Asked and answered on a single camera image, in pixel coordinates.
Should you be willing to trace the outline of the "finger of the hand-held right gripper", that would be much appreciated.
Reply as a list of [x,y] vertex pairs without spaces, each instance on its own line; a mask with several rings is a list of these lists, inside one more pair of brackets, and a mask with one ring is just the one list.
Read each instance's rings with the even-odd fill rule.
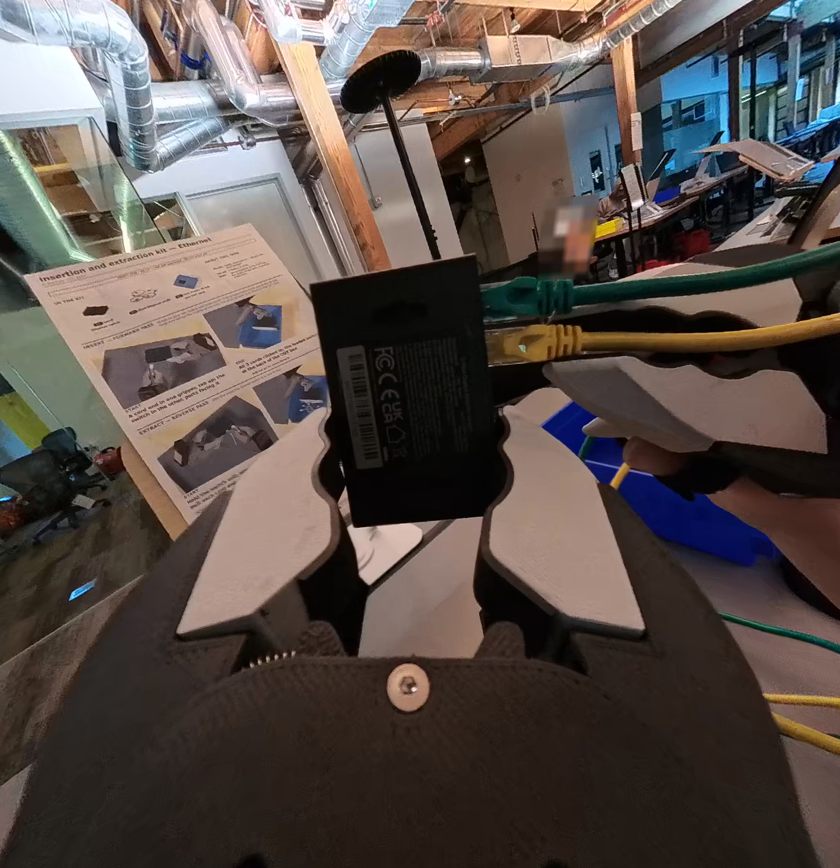
[[794,373],[721,378],[691,364],[624,356],[547,363],[543,374],[595,416],[584,427],[590,436],[638,438],[683,454],[715,443],[828,452],[826,415]]
[[[661,266],[624,278],[624,281],[721,273],[738,266],[782,259],[789,253],[787,247],[736,247],[698,255],[686,263]],[[806,301],[816,302],[818,314],[822,314],[828,290],[829,271],[821,269],[753,288],[578,307],[573,311],[573,324],[589,332],[690,333],[752,329],[798,320]]]

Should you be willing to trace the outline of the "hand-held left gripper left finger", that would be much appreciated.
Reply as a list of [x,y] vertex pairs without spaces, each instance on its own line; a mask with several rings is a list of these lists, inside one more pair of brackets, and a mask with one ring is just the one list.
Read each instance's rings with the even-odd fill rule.
[[178,539],[177,639],[297,652],[322,623],[348,655],[361,639],[361,579],[339,509],[344,480],[317,410],[266,450]]

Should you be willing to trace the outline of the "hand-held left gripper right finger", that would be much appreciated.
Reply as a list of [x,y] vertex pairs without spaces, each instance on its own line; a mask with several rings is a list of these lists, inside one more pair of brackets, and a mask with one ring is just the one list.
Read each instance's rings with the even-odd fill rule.
[[593,473],[517,410],[501,414],[501,494],[482,519],[480,554],[565,627],[645,635],[643,616]]

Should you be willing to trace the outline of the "black network switch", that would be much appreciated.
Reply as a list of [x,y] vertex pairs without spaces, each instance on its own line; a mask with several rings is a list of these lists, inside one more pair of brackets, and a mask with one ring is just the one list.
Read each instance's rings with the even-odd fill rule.
[[352,522],[481,517],[504,472],[476,258],[318,281],[310,297]]

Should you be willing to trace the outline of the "person's right forearm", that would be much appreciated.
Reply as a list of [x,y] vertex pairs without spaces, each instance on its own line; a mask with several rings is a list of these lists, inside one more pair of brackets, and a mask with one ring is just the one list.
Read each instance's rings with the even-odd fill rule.
[[840,498],[774,493],[720,462],[694,471],[694,482],[716,505],[769,537],[840,613]]

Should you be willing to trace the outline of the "person's right hand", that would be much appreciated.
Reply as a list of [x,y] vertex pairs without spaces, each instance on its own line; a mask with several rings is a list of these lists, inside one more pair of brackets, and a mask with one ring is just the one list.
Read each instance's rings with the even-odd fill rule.
[[627,440],[622,459],[632,469],[658,478],[687,476],[697,478],[713,471],[713,461],[701,453],[681,453],[666,450],[637,437]]

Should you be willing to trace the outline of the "blue plastic bin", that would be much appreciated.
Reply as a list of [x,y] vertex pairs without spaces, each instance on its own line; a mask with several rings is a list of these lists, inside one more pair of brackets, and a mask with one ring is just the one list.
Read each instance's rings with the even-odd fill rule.
[[[569,402],[542,428],[580,458],[586,440],[582,429],[594,418]],[[599,438],[583,459],[600,483],[609,483],[622,463],[622,448],[614,439]],[[716,506],[706,495],[687,501],[654,476],[636,470],[625,476],[619,492],[653,533],[667,542],[746,567],[761,558],[781,561],[781,553],[766,535]]]

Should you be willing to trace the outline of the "white stand base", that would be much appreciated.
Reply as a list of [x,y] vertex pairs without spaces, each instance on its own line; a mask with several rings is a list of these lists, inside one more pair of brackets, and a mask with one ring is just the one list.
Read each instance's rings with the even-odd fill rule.
[[360,579],[371,589],[413,552],[423,540],[415,524],[347,528],[356,553]]

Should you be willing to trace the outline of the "wooden poster board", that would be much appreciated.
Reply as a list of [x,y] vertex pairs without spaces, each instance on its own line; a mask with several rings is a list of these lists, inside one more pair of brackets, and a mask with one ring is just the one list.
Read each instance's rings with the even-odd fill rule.
[[123,466],[143,500],[153,511],[171,541],[176,541],[188,527],[185,517],[128,439],[122,441],[119,451]]

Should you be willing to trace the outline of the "printed instruction poster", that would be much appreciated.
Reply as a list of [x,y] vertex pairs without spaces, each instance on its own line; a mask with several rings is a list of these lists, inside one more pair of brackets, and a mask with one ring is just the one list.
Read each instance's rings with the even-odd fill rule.
[[310,297],[252,224],[26,280],[185,525],[330,405]]

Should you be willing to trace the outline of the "black office chair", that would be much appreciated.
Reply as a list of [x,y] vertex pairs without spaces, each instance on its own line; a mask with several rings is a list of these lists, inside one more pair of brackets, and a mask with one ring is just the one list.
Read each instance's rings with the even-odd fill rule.
[[112,505],[106,496],[89,495],[109,484],[70,427],[49,432],[38,448],[0,467],[0,485],[22,499],[29,515],[46,520],[34,533],[35,545],[61,524],[78,528],[81,514]]

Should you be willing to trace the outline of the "black pole lamp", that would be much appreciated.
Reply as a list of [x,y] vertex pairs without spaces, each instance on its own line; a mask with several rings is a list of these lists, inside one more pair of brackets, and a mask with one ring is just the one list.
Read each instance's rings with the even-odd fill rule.
[[342,107],[353,114],[373,114],[382,110],[391,132],[396,154],[415,211],[433,260],[442,258],[436,231],[430,221],[425,201],[415,178],[411,158],[392,105],[392,100],[410,90],[419,80],[422,63],[419,55],[407,49],[394,50],[376,57],[356,70],[340,92]]

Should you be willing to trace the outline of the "slim wooden support post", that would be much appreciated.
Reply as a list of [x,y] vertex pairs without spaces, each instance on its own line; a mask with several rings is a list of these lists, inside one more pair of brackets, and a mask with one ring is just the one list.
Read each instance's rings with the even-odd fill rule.
[[642,164],[642,116],[637,102],[635,49],[635,38],[626,38],[610,52],[621,156],[625,166]]

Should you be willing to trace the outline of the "round silver ventilation duct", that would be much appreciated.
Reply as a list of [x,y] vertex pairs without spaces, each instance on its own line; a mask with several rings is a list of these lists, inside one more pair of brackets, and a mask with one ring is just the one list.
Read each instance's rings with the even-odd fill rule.
[[94,49],[104,60],[122,155],[156,173],[224,135],[234,114],[277,125],[297,110],[284,81],[247,69],[209,2],[194,9],[218,77],[154,87],[149,54],[131,17],[112,2],[0,1],[0,38],[38,47]]

